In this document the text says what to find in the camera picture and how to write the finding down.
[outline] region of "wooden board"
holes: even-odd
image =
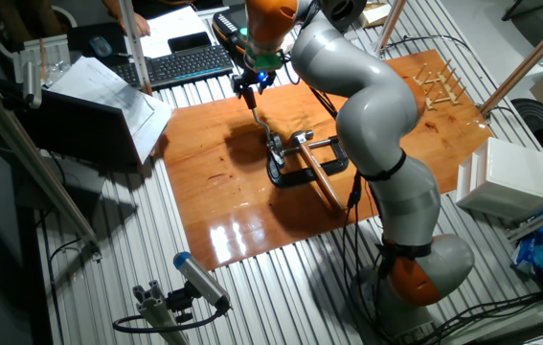
[[[415,76],[425,62],[427,70],[440,71],[444,66],[437,51],[388,61],[407,76]],[[337,108],[345,101],[330,98]],[[401,140],[407,154],[431,169],[442,193],[456,189],[459,164],[491,136],[468,97],[460,101],[455,106],[437,103]],[[284,140],[303,129],[313,129],[313,141],[336,134],[334,120],[304,83],[265,90],[257,95],[257,102],[260,116]],[[271,184],[264,131],[244,100],[232,98],[175,110],[159,150],[190,250],[207,269],[336,229],[345,221],[344,214],[329,209],[316,183],[290,189]],[[315,149],[314,154],[320,162],[333,158],[329,148]],[[297,156],[288,164],[290,170],[305,166]],[[330,177],[344,203],[354,173],[351,164]],[[374,214],[374,206],[363,196],[359,216],[365,219]]]

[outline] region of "black keyboard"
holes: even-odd
[[[219,45],[192,49],[166,57],[146,58],[152,88],[176,86],[233,72],[233,63]],[[134,63],[110,67],[120,78],[135,86],[139,84]]]

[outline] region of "slotted metal table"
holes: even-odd
[[[211,11],[201,17],[211,33]],[[352,27],[346,33],[357,47],[371,53],[381,28]],[[450,35],[465,41],[440,0],[409,1],[391,36],[397,42],[404,35]],[[449,39],[423,39],[401,43],[386,51],[396,58],[437,49],[444,60],[452,58],[456,77],[462,77],[466,94],[475,104],[483,103],[494,91],[496,81],[468,49]],[[297,75],[288,64],[293,80]],[[289,84],[286,71],[278,71],[274,86]],[[154,92],[154,97],[172,107],[184,107],[233,97],[228,76],[213,78]],[[513,109],[508,100],[501,106]],[[501,109],[492,111],[489,127],[495,137],[527,148],[541,150],[524,122]],[[54,342],[61,343],[58,322],[66,344],[163,344],[157,334],[116,333],[112,322],[137,314],[131,288],[158,280],[164,292],[181,288],[182,275],[173,267],[173,256],[188,251],[188,243],[171,191],[165,164],[152,159],[144,174],[111,173],[102,188],[92,219],[102,259],[86,256],[81,244],[60,252],[52,261],[57,284],[55,310],[48,262],[41,258]],[[539,291],[509,266],[512,246],[505,226],[496,218],[472,214],[454,204],[454,193],[441,198],[441,214],[435,234],[456,234],[475,253],[475,267],[466,281],[429,310],[438,324],[468,307],[502,301]],[[37,229],[40,252],[52,252],[76,238],[60,217],[47,218],[47,238]],[[365,265],[377,253],[379,219],[360,221],[359,257]],[[355,231],[348,231],[348,274],[355,272]],[[213,275],[229,292],[233,310],[205,327],[186,331],[191,344],[362,344],[377,343],[371,331],[356,321],[360,316],[351,306],[343,281],[341,229],[259,254],[256,257],[215,269]],[[533,306],[511,318],[480,321],[450,336],[444,343],[464,344],[483,334],[506,327],[516,320],[543,310]],[[195,301],[195,320],[212,314],[205,301]],[[144,327],[138,322],[137,327]]]

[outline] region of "white box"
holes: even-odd
[[[543,211],[543,152],[488,138],[459,166],[456,204],[507,220]]]

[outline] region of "white paper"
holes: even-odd
[[[386,4],[372,10],[366,10],[363,13],[365,14],[365,18],[367,18],[367,22],[373,23],[387,16],[390,13],[390,8],[391,6]]]
[[[142,164],[172,112],[170,106],[130,87],[93,57],[81,57],[50,91],[121,109]]]
[[[167,43],[170,38],[206,31],[205,24],[191,6],[150,19],[147,23],[149,24],[150,35],[141,37],[141,46],[144,56],[148,58],[170,55],[171,49]]]

